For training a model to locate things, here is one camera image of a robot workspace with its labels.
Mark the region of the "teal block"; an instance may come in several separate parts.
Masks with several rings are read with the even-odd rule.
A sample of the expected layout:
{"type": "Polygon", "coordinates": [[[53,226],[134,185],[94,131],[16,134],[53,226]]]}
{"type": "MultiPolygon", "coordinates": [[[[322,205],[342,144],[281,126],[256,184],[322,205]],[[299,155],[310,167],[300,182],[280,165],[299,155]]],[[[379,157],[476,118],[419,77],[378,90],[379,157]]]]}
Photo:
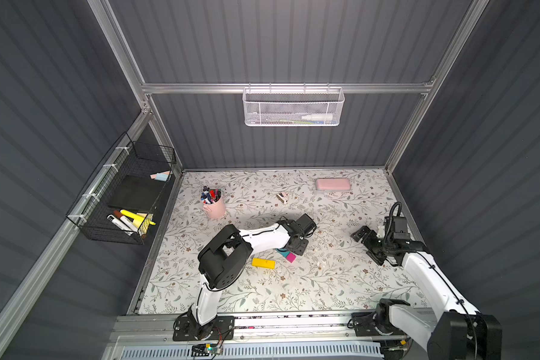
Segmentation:
{"type": "Polygon", "coordinates": [[[290,252],[286,249],[277,249],[277,252],[285,258],[288,258],[290,252]]]}

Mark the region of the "magenta small block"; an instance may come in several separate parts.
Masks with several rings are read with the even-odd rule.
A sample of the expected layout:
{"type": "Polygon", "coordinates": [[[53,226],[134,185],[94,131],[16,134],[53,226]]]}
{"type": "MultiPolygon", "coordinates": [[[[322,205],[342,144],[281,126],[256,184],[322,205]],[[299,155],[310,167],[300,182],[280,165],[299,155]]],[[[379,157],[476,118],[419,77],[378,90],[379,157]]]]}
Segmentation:
{"type": "Polygon", "coordinates": [[[293,263],[296,260],[296,255],[294,253],[289,252],[286,255],[286,260],[289,261],[290,263],[293,263]]]}

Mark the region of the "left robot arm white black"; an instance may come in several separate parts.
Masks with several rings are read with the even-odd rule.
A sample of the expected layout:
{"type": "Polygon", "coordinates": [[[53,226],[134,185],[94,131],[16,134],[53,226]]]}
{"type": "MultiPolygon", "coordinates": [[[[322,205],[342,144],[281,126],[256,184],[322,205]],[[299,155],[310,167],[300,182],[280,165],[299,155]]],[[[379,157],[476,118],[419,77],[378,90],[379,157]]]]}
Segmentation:
{"type": "Polygon", "coordinates": [[[197,256],[200,288],[188,312],[191,335],[198,340],[210,335],[222,292],[238,280],[253,255],[286,250],[301,256],[316,229],[307,214],[297,220],[282,218],[259,229],[238,229],[233,224],[223,227],[197,256]]]}

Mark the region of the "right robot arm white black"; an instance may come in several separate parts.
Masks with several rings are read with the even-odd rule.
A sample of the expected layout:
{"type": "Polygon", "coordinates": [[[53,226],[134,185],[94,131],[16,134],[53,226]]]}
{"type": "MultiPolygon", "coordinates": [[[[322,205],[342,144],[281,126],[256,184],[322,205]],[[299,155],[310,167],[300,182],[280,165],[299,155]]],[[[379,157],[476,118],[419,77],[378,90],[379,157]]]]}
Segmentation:
{"type": "Polygon", "coordinates": [[[385,217],[383,234],[367,226],[352,233],[379,266],[392,258],[417,283],[435,318],[425,319],[408,301],[382,298],[372,313],[354,313],[348,327],[357,336],[403,332],[429,359],[501,359],[503,329],[482,313],[443,274],[424,243],[414,241],[405,217],[385,217]]]}

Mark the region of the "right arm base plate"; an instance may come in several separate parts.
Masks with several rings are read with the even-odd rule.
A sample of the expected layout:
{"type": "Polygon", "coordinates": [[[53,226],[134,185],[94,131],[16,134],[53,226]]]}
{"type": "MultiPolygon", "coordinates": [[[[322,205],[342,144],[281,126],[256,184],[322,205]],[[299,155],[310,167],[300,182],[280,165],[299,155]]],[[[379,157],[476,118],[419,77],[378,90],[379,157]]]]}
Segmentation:
{"type": "Polygon", "coordinates": [[[379,319],[375,311],[352,313],[346,327],[353,330],[357,337],[399,337],[408,339],[410,336],[391,325],[390,322],[379,319]]]}

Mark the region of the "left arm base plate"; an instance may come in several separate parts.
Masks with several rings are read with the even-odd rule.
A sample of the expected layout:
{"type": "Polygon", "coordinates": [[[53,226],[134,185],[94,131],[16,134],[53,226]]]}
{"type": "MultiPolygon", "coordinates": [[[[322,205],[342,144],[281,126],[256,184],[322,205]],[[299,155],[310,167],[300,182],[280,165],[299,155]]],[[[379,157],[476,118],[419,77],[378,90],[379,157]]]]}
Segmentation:
{"type": "Polygon", "coordinates": [[[191,313],[178,316],[172,326],[172,340],[181,341],[222,341],[232,340],[235,329],[234,316],[217,316],[206,325],[200,325],[191,313]]]}

